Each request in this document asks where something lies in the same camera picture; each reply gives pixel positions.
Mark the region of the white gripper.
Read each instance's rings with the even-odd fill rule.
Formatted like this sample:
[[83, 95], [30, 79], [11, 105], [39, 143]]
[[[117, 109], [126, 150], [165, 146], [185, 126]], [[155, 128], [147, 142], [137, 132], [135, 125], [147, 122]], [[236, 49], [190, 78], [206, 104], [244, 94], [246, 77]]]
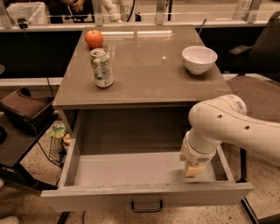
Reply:
[[206, 141], [192, 147], [187, 139], [183, 140], [179, 159], [185, 161], [185, 177], [194, 178], [204, 171], [203, 165], [209, 163], [216, 154], [217, 144]]

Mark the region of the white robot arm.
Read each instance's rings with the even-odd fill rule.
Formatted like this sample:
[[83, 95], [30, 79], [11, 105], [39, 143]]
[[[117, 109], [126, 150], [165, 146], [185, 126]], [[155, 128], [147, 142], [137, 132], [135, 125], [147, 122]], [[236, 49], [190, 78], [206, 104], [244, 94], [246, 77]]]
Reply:
[[187, 178], [202, 173], [223, 142], [280, 165], [280, 124], [247, 116], [244, 101], [234, 94], [195, 104], [188, 120], [191, 129], [185, 134], [179, 156]]

